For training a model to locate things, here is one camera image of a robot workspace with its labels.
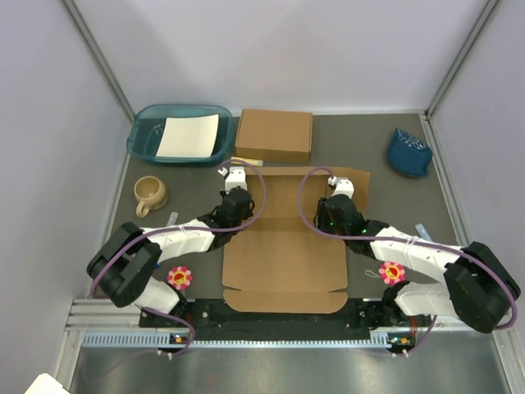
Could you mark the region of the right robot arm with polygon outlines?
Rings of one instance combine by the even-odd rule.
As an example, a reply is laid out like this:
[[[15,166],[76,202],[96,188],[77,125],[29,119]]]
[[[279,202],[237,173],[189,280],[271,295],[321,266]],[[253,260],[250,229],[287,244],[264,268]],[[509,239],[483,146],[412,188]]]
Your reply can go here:
[[[400,325],[420,314],[449,316],[490,333],[506,314],[517,312],[519,285],[480,242],[461,247],[409,236],[364,218],[346,195],[319,199],[314,226],[341,239],[355,254],[398,263],[432,279],[430,284],[402,280],[385,291],[382,312],[389,323]]]

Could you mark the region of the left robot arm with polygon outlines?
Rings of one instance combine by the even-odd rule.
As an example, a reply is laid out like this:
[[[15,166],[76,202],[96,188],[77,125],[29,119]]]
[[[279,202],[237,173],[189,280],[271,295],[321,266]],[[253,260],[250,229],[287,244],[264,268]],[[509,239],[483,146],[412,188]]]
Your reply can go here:
[[[177,325],[185,318],[185,298],[153,278],[153,271],[169,259],[220,249],[240,232],[254,208],[248,189],[236,186],[222,194],[213,211],[179,226],[146,230],[127,222],[91,259],[86,272],[117,308],[156,310],[166,324]]]

